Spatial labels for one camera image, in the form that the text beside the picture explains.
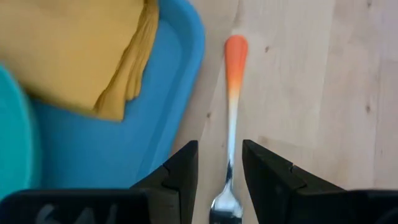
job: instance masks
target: plastic tray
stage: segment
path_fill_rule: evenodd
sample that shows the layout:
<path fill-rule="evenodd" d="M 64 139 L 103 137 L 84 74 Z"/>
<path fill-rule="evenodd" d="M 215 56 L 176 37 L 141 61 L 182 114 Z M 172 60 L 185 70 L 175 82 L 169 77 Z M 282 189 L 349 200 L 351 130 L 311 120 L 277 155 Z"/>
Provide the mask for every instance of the plastic tray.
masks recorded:
<path fill-rule="evenodd" d="M 33 101 L 43 144 L 43 188 L 124 188 L 167 160 L 205 49 L 186 0 L 159 0 L 160 21 L 141 94 L 122 123 Z"/>

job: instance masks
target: fork handle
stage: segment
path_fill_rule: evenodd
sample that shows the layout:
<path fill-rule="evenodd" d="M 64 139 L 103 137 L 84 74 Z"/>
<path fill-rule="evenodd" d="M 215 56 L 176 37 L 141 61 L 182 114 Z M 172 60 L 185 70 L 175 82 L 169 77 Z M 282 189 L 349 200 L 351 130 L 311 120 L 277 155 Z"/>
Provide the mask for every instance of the fork handle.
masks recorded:
<path fill-rule="evenodd" d="M 232 185 L 236 120 L 238 118 L 238 101 L 241 92 L 248 42 L 241 35 L 232 35 L 225 43 L 225 67 L 228 88 L 228 167 L 226 183 Z"/>

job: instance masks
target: yellow cloth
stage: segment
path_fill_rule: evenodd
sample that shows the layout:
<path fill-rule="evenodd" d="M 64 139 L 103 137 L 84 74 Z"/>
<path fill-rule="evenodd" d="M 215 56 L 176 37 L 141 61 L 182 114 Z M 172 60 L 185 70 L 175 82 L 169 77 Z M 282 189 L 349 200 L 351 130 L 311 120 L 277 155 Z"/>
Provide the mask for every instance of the yellow cloth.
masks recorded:
<path fill-rule="evenodd" d="M 44 101 L 122 120 L 158 20 L 156 0 L 1 0 L 0 61 Z"/>

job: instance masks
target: wooden surface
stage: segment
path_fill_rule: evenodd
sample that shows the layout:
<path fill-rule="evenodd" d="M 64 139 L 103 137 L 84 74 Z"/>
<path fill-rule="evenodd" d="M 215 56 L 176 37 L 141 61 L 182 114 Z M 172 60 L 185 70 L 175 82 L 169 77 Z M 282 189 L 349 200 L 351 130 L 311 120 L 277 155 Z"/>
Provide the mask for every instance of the wooden surface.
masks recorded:
<path fill-rule="evenodd" d="M 208 223 L 226 172 L 223 44 L 249 54 L 239 102 L 235 192 L 257 223 L 241 163 L 252 139 L 346 189 L 398 189 L 397 0 L 191 0 L 206 55 L 174 150 L 199 140 L 193 223 Z"/>

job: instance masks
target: fork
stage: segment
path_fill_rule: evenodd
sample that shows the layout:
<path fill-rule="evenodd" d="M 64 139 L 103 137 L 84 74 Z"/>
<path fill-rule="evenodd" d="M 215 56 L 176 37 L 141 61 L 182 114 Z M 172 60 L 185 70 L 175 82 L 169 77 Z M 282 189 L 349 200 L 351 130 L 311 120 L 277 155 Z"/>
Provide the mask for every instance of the fork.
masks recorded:
<path fill-rule="evenodd" d="M 224 51 L 228 87 L 228 164 L 224 189 L 211 204 L 210 224 L 240 224 L 243 209 L 233 194 L 233 174 L 238 101 L 248 42 L 241 35 L 232 35 L 226 41 Z"/>

